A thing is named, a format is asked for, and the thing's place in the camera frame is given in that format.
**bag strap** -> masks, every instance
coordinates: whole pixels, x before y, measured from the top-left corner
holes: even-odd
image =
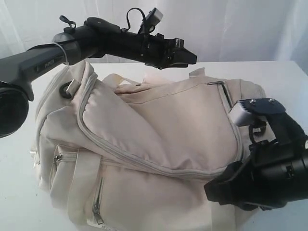
[[[140,83],[135,82],[129,78],[124,78],[118,74],[110,74],[103,79],[103,83],[109,86],[113,91],[119,86],[123,81],[127,81],[132,85],[139,85]]]
[[[236,231],[235,207],[209,201],[212,215],[212,231]]]
[[[76,166],[67,201],[67,212],[75,224],[86,224],[84,205],[95,186],[101,156],[78,150]]]

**bag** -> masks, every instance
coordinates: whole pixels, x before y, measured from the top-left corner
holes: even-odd
[[[249,154],[248,128],[227,113],[239,99],[262,97],[259,85],[204,69],[180,82],[138,84],[116,74],[100,81],[87,62],[65,67],[36,113],[39,186],[75,224],[235,230],[234,207],[209,202],[203,186]]]

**white backdrop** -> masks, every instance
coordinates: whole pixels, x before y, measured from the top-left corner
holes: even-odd
[[[96,16],[126,27],[131,7],[157,7],[156,32],[184,39],[200,62],[294,60],[308,73],[307,0],[0,0],[0,58],[50,42],[65,27],[61,14],[78,26]],[[138,31],[140,14],[130,19]]]

